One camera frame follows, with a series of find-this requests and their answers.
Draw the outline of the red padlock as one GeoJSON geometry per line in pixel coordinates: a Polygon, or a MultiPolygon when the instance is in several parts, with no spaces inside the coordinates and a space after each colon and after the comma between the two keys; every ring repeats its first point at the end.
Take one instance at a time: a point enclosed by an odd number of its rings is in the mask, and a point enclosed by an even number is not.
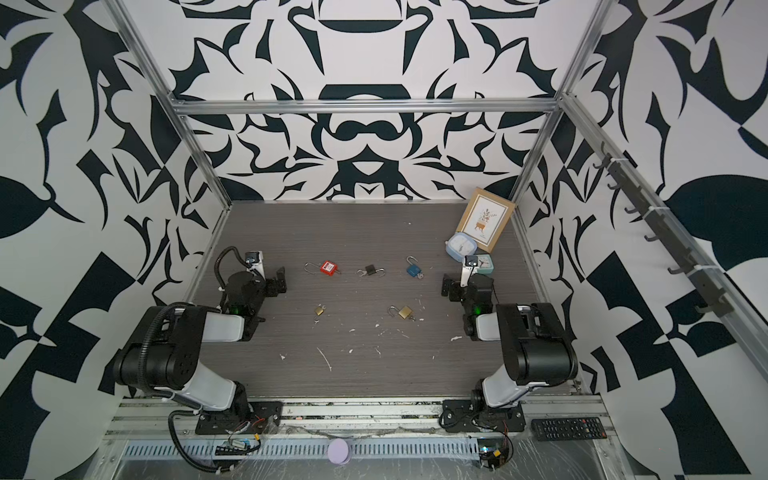
{"type": "Polygon", "coordinates": [[[303,269],[309,274],[323,274],[329,277],[340,272],[338,265],[328,260],[320,263],[306,262],[303,269]]]}

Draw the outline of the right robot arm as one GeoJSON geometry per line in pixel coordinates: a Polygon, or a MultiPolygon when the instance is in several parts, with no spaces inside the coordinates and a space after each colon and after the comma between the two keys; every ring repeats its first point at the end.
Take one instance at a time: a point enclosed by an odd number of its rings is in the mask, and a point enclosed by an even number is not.
{"type": "Polygon", "coordinates": [[[549,303],[500,303],[494,280],[445,274],[441,295],[463,308],[463,329],[472,341],[498,342],[502,365],[471,394],[476,411],[508,409],[527,394],[563,385],[578,373],[571,337],[549,303]]]}

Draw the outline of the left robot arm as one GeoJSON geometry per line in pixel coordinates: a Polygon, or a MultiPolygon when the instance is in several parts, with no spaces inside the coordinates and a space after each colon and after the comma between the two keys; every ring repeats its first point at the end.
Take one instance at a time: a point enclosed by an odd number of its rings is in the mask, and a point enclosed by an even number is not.
{"type": "Polygon", "coordinates": [[[174,302],[146,310],[113,360],[114,381],[188,407],[200,416],[198,434],[261,431],[281,404],[254,406],[242,383],[205,366],[200,354],[205,343],[250,341],[265,321],[265,300],[287,292],[286,270],[280,267],[269,278],[261,251],[241,255],[229,246],[216,258],[214,275],[217,306],[174,302]]]}

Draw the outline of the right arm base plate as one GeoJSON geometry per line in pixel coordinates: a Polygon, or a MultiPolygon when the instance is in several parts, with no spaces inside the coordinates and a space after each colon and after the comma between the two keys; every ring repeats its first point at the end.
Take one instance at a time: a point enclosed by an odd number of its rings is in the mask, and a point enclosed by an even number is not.
{"type": "Polygon", "coordinates": [[[520,406],[512,408],[479,407],[470,400],[444,400],[438,417],[439,426],[449,433],[504,431],[518,433],[526,428],[520,406]]]}

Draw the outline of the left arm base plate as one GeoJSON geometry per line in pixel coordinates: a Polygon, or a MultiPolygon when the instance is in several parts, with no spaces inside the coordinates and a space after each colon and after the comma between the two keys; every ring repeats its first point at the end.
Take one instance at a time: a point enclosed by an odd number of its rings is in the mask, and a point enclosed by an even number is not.
{"type": "Polygon", "coordinates": [[[197,435],[264,434],[280,426],[284,404],[280,401],[250,402],[243,413],[233,408],[203,411],[195,428],[197,435]]]}

